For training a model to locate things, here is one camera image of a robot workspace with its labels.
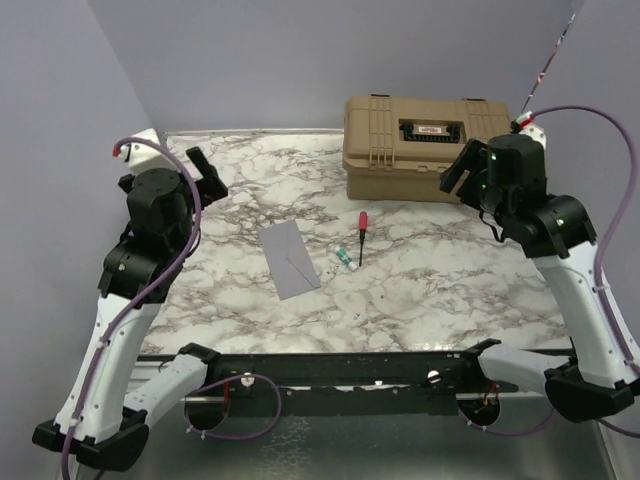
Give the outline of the grey envelope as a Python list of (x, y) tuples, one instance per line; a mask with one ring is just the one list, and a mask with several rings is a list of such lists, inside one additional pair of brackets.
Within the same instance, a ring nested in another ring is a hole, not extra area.
[(320, 280), (295, 221), (263, 228), (258, 236), (281, 301), (320, 287)]

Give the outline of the green white glue stick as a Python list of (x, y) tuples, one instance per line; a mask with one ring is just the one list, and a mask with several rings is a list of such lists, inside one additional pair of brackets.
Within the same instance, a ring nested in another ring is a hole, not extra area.
[(358, 265), (353, 261), (353, 259), (347, 254), (347, 252), (340, 247), (335, 249), (335, 254), (339, 258), (339, 260), (347, 266), (351, 271), (356, 271), (358, 269)]

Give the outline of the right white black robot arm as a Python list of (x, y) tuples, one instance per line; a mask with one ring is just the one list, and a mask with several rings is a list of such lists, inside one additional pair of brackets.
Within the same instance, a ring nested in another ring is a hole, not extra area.
[(508, 382), (546, 396), (574, 422), (599, 420), (639, 394), (639, 347), (596, 265), (599, 245), (585, 207), (547, 192), (543, 143), (523, 134), (469, 140), (441, 175), (440, 188), (494, 219), (498, 242), (518, 243), (543, 276), (574, 348), (569, 357), (481, 343), (459, 367), (461, 383), (481, 391)]

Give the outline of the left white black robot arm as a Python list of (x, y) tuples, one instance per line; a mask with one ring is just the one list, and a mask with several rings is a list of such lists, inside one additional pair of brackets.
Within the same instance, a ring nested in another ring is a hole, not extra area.
[(221, 380), (214, 364), (219, 353), (189, 344), (155, 378), (128, 389), (142, 342), (197, 248), (201, 213), (228, 189), (198, 147), (186, 152), (198, 180), (150, 140), (126, 138), (113, 154), (130, 169), (118, 182), (129, 220), (104, 259), (93, 332), (74, 385), (55, 418), (32, 436), (34, 444), (61, 454), (65, 479), (73, 463), (99, 475), (130, 469), (152, 427), (174, 405), (193, 391), (214, 392)]

